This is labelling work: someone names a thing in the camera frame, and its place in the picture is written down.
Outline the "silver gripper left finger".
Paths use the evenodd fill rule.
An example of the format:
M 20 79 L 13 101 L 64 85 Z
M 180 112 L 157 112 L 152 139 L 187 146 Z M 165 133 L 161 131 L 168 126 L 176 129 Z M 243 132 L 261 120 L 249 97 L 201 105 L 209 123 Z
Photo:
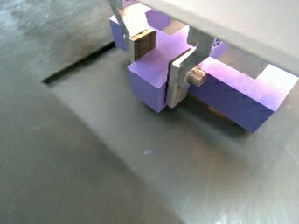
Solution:
M 132 0 L 125 6 L 124 0 L 108 0 L 116 21 L 124 32 L 125 49 L 131 61 L 141 59 L 156 47 L 156 30 L 149 27 L 145 13 L 149 8 Z

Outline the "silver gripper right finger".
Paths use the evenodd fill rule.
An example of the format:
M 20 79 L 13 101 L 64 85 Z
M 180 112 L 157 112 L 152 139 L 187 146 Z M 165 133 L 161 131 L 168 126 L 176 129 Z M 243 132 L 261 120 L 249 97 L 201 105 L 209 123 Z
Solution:
M 191 48 L 185 50 L 171 62 L 165 104 L 173 108 L 184 99 L 191 84 L 199 86 L 204 73 L 196 74 L 196 66 L 209 57 L 213 44 L 213 37 L 207 33 L 189 27 L 187 44 Z

